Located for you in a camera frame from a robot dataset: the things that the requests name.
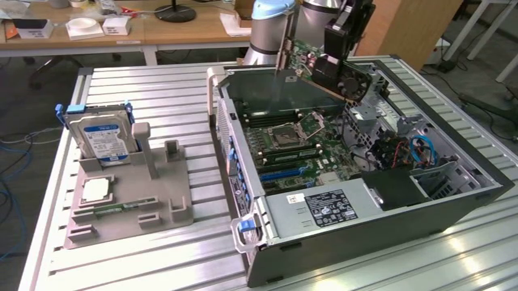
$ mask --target cardboard box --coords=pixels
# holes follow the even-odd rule
[[[106,35],[128,35],[130,29],[130,17],[107,18],[103,23]]]
[[[48,19],[14,19],[18,34],[22,38],[50,38],[55,26]]]
[[[234,10],[239,27],[253,27],[253,10],[255,0],[235,0]]]

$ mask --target aluminum table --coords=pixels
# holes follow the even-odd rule
[[[518,157],[403,61],[379,59],[512,180]],[[63,132],[20,290],[249,290],[207,122],[207,69],[235,63],[95,69],[78,78],[72,104],[131,100],[151,124],[151,146],[186,146],[195,223],[179,229],[63,248],[79,150]],[[415,108],[390,96],[405,113]],[[287,278],[258,290],[494,290],[518,288],[518,188],[443,233]]]

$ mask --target green circuit board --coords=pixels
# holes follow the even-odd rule
[[[346,181],[361,173],[333,120],[317,112],[307,112],[299,122],[245,131],[270,195]]]
[[[317,58],[322,53],[323,51],[321,49],[306,44],[303,41],[294,40],[289,66],[295,70],[299,77],[311,79],[310,71],[314,69]]]

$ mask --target hard drive label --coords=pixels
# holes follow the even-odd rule
[[[98,159],[112,162],[128,156],[126,143],[119,138],[119,125],[90,126],[84,128],[84,133]]]
[[[357,212],[342,190],[307,196],[306,204],[319,227],[358,218]]]

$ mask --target barcode sticker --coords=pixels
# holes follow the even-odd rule
[[[286,196],[286,198],[289,199],[290,204],[303,202],[305,201],[305,193],[289,195],[289,196]]]
[[[140,44],[140,41],[118,41],[116,44]]]

